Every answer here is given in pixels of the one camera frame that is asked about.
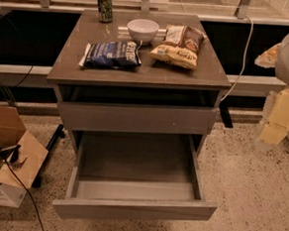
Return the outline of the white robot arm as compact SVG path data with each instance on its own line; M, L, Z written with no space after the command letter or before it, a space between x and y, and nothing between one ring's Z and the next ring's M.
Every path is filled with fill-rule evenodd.
M269 150L289 133L289 34L282 42L262 53L254 63L259 67L273 67L275 77L286 84L279 92L269 91L256 129L254 144L258 149Z

